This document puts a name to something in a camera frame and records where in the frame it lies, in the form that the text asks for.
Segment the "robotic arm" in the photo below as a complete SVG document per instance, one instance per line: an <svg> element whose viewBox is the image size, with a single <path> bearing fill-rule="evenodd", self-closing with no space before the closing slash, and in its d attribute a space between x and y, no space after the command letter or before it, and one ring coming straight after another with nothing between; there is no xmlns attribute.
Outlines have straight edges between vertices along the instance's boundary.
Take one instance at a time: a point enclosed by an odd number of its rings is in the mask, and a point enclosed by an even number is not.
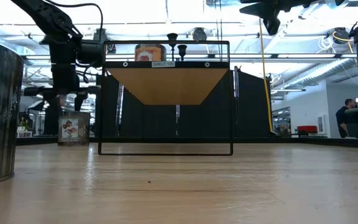
<svg viewBox="0 0 358 224"><path fill-rule="evenodd" d="M53 92L79 92L80 79L76 74L76 61L87 64L82 65L86 68L101 67L104 62L103 43L98 40L82 40L83 35L73 25L70 17L53 4L43 0L12 2L28 13L46 35L40 44L49 45Z"/></svg>
<svg viewBox="0 0 358 224"><path fill-rule="evenodd" d="M269 35L275 35L280 27L280 20L277 16L281 10L289 12L292 7L309 7L312 2L317 0L241 0L243 4L256 3L240 9L241 13L260 17L264 20L265 27ZM339 6L345 0L335 0Z"/></svg>

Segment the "ceiling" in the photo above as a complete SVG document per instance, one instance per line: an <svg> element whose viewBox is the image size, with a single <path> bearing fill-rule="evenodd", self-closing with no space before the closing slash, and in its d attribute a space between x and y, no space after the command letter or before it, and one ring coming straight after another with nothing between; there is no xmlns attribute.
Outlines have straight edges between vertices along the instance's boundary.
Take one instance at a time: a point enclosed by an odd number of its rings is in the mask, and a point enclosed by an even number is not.
<svg viewBox="0 0 358 224"><path fill-rule="evenodd" d="M208 40L230 41L231 54L260 54L261 41L259 18L241 14L245 6L239 0L55 0L61 4L98 4L104 16L103 27L112 40L166 40L166 34L175 32L179 40L191 40L195 27L204 28ZM262 27L264 51L266 54L330 54L350 53L347 44L331 44L324 48L323 40L334 28L345 27L347 31L358 22L358 1L346 0L334 7L333 0L320 0L309 8L293 7L290 12L279 15L281 26L275 36L268 36ZM100 27L99 11L95 7L61 8L67 13L86 39ZM0 0L0 44L16 50L21 55L48 55L48 46L39 45L44 33L22 9L9 0ZM218 53L217 45L201 45L188 48L188 54ZM117 54L133 54L134 45L117 46ZM272 75L280 84L293 79L300 73L321 62L299 62L290 58L285 62L266 63L266 74ZM260 60L237 60L233 66L243 72L262 77ZM29 67L24 83L31 86L45 86L52 74L48 67Z"/></svg>

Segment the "black curtain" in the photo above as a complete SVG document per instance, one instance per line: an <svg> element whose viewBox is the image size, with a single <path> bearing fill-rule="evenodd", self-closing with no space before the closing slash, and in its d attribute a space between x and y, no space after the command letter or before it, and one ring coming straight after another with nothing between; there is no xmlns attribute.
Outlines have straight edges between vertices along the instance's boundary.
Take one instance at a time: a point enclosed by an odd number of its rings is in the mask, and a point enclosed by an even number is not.
<svg viewBox="0 0 358 224"><path fill-rule="evenodd" d="M143 105L124 89L120 137L175 138L176 106Z"/></svg>
<svg viewBox="0 0 358 224"><path fill-rule="evenodd" d="M99 136L99 128L101 123L103 123L103 137L114 137L116 136L119 82L112 76L104 78L97 77L96 84L101 85L102 90L96 94L94 134L95 136ZM101 94L104 94L103 102L101 101ZM103 108L103 117L100 115L101 108Z"/></svg>
<svg viewBox="0 0 358 224"><path fill-rule="evenodd" d="M270 132L264 79L244 72L238 74L237 132L240 138L264 138ZM268 97L270 85L267 83Z"/></svg>
<svg viewBox="0 0 358 224"><path fill-rule="evenodd" d="M183 138L228 138L229 137L229 94L228 71L200 105L180 106L178 137Z"/></svg>

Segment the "cable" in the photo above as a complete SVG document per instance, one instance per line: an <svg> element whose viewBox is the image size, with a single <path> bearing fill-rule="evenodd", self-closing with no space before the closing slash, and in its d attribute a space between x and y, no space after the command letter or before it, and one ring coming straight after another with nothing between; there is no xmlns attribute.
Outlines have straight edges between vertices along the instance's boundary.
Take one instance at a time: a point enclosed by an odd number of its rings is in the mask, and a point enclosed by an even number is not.
<svg viewBox="0 0 358 224"><path fill-rule="evenodd" d="M334 37L335 39L337 39L337 40L341 40L341 41L353 41L352 39L342 39L342 38L336 37L335 34L336 34L336 31L333 32L333 37Z"/></svg>
<svg viewBox="0 0 358 224"><path fill-rule="evenodd" d="M51 0L44 0L46 2L49 2L50 4L53 4L55 6L59 6L59 7L83 7L83 6L94 6L97 7L99 9L100 12L100 30L99 30L99 41L101 42L101 38L102 38L102 29L103 29L103 12L102 9L95 3L84 3L84 4L74 4L74 5L65 5L65 4L59 4L59 3L55 3Z"/></svg>
<svg viewBox="0 0 358 224"><path fill-rule="evenodd" d="M86 67L89 66L89 65L82 65L82 64L80 64L80 63L78 63L78 62L75 62L75 65L76 65L77 67L80 67L80 68L86 68Z"/></svg>
<svg viewBox="0 0 358 224"><path fill-rule="evenodd" d="M334 41L330 38L330 37L322 37L321 39L319 39L318 41L318 46L320 48L320 50L318 52L316 52L316 54L322 52L323 50L328 50L330 49L334 44Z"/></svg>
<svg viewBox="0 0 358 224"><path fill-rule="evenodd" d="M350 48L350 50L351 50L351 52L352 52L352 54L353 54L353 48L352 48L351 42L348 41L347 44L349 44L349 48Z"/></svg>
<svg viewBox="0 0 358 224"><path fill-rule="evenodd" d="M77 75L82 76L82 79L84 80L85 83L89 83L89 79L86 75L84 75L84 73L80 73L80 72L76 72Z"/></svg>
<svg viewBox="0 0 358 224"><path fill-rule="evenodd" d="M264 38L262 33L262 19L259 18L259 31L260 31L260 52L262 53L262 65L264 68L264 84L265 84L265 94L266 94L266 103L267 103L267 114L268 114L268 125L270 131L273 131L272 124L272 110L270 109L270 99L269 99L269 91L267 90L266 83L266 70L265 70L265 50L264 50Z"/></svg>
<svg viewBox="0 0 358 224"><path fill-rule="evenodd" d="M27 76L27 79L31 78L33 75L41 71L42 68L39 68L37 71L33 72L30 76Z"/></svg>
<svg viewBox="0 0 358 224"><path fill-rule="evenodd" d="M358 83L356 81L354 81L354 79L352 78L352 76L346 71L345 67L343 67L343 65L341 64L343 70L346 72L347 76L349 76L349 78L358 86Z"/></svg>

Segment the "man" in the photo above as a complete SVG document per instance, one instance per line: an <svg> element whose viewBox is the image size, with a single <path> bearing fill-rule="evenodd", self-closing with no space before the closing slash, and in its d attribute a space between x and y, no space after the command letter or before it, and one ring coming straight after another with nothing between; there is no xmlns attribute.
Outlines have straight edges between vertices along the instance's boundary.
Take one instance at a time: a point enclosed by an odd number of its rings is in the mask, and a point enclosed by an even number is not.
<svg viewBox="0 0 358 224"><path fill-rule="evenodd" d="M336 112L336 122L338 123L339 134L341 138L345 138L347 136L347 128L346 124L354 123L354 120L345 115L345 110L353 109L356 107L356 103L352 99L345 100L345 106L339 109Z"/></svg>

